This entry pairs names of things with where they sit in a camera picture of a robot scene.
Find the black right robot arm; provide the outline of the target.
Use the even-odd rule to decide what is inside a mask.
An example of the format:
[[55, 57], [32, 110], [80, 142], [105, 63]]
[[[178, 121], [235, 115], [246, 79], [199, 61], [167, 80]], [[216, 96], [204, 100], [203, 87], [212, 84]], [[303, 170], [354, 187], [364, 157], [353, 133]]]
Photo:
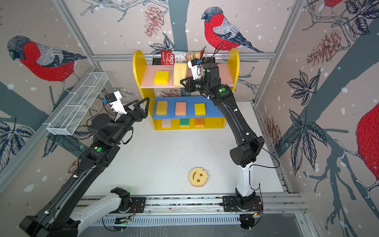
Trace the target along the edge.
[[180, 83], [186, 92], [197, 91], [201, 95], [204, 94], [223, 114], [237, 144], [237, 147], [230, 150], [231, 158], [236, 165], [241, 167], [238, 173], [236, 196], [241, 200], [253, 197], [255, 190], [251, 183], [250, 168], [256, 162], [265, 141], [249, 127], [237, 106], [232, 89], [222, 84], [218, 65], [204, 64], [203, 77], [195, 72], [192, 77], [181, 79]]

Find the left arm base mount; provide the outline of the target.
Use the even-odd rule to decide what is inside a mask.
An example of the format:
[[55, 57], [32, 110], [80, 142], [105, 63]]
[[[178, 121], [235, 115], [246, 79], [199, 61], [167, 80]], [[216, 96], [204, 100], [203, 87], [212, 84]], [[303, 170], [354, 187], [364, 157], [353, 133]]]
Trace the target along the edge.
[[146, 197], [132, 197], [129, 191], [120, 187], [112, 189], [110, 193], [116, 194], [116, 197], [120, 199], [120, 204], [112, 213], [137, 214], [144, 212]]

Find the pale pink sponge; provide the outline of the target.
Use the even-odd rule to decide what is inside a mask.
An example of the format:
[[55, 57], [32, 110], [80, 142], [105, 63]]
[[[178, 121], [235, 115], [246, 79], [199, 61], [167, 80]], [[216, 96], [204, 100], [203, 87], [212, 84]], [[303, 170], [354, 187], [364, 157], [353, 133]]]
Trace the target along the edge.
[[161, 121], [162, 128], [171, 128], [172, 127], [172, 119], [163, 119]]

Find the salmon pink sponge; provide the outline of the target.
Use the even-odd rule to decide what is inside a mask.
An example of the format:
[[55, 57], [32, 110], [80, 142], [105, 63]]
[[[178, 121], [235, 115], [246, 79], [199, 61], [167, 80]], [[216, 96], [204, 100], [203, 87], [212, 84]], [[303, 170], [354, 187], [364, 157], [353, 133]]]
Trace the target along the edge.
[[187, 115], [187, 103], [176, 102], [175, 116], [186, 116], [186, 115]]

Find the yellow rectangular sponge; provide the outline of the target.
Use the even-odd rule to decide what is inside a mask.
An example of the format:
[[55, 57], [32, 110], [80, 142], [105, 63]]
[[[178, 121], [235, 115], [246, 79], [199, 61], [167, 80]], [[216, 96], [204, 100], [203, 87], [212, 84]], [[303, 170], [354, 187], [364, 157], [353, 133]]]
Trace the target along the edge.
[[158, 101], [156, 106], [156, 115], [165, 116], [167, 115], [168, 101]]

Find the cream beige sponge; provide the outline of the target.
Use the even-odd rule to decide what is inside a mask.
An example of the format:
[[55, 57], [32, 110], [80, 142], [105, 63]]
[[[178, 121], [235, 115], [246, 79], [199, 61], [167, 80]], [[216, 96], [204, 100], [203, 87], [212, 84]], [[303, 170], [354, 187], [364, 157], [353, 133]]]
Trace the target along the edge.
[[188, 69], [187, 63], [176, 63], [174, 65], [173, 85], [175, 87], [183, 87], [181, 80], [187, 78]]

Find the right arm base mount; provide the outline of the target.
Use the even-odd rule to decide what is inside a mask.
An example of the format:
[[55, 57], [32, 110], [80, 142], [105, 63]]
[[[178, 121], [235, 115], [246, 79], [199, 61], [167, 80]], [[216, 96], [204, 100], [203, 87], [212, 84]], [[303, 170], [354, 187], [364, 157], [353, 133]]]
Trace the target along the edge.
[[223, 207], [224, 212], [262, 212], [263, 202], [261, 197], [255, 193], [247, 196], [241, 197], [236, 196], [223, 196], [220, 206]]

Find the smiley face sponge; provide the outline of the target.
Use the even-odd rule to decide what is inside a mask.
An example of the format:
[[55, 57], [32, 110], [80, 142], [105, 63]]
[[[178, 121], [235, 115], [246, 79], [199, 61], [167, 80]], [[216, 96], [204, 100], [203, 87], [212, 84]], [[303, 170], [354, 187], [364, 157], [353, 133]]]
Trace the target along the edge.
[[207, 180], [208, 174], [203, 168], [194, 168], [189, 174], [189, 181], [194, 187], [203, 187]]

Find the yellow wooden shelf unit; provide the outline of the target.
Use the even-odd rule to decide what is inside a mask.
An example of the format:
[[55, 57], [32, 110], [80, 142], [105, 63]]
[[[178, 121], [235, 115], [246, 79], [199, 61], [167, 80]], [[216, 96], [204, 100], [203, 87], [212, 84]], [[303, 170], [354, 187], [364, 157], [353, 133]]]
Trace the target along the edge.
[[[154, 130], [224, 128], [239, 135], [246, 124], [234, 97], [239, 75], [239, 52], [233, 48], [227, 64], [211, 59], [202, 64], [193, 59], [187, 64], [148, 65], [142, 51], [133, 55], [133, 72], [143, 98], [150, 99], [149, 110]], [[178, 88], [199, 92], [199, 96], [159, 97], [156, 88]]]

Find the red chips bag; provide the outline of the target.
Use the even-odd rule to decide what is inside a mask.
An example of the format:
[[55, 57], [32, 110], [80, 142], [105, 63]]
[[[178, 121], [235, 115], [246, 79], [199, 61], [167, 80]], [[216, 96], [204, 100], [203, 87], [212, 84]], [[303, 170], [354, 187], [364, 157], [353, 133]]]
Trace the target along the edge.
[[172, 51], [161, 50], [161, 65], [174, 65], [176, 63], [187, 63], [193, 59], [202, 59], [202, 51]]

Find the green scouring sponge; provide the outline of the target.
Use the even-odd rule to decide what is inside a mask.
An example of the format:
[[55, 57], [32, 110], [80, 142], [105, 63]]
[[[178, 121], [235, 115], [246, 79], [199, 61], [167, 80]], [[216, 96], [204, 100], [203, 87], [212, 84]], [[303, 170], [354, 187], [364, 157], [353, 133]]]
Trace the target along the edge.
[[190, 120], [188, 119], [180, 119], [180, 127], [188, 127], [190, 126]]

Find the small bright yellow sponge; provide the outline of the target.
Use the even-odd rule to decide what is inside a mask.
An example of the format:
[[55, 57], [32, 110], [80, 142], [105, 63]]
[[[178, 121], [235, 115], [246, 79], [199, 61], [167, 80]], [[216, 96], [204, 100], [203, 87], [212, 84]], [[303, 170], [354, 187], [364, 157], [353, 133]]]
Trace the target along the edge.
[[206, 115], [206, 107], [204, 103], [196, 103], [194, 105], [194, 113], [195, 116], [205, 116]]

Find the orange scouring sponge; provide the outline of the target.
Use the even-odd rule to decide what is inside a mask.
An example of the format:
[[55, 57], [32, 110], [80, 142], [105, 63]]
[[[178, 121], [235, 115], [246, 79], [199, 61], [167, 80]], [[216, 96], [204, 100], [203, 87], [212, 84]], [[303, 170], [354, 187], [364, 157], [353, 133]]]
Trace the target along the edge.
[[195, 127], [205, 127], [205, 118], [196, 118], [194, 122]]

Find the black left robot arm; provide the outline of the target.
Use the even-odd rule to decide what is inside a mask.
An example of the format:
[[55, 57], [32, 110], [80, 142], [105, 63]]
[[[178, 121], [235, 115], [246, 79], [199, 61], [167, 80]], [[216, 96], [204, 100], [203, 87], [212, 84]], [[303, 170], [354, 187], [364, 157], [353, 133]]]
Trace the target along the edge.
[[148, 97], [134, 100], [122, 108], [126, 113], [117, 120], [108, 114], [96, 115], [88, 130], [96, 141], [78, 158], [77, 171], [62, 186], [52, 200], [35, 216], [26, 216], [19, 227], [30, 237], [77, 237], [92, 223], [119, 209], [129, 210], [130, 193], [114, 188], [105, 200], [98, 201], [82, 211], [74, 209], [95, 179], [111, 164], [133, 124], [149, 114]]

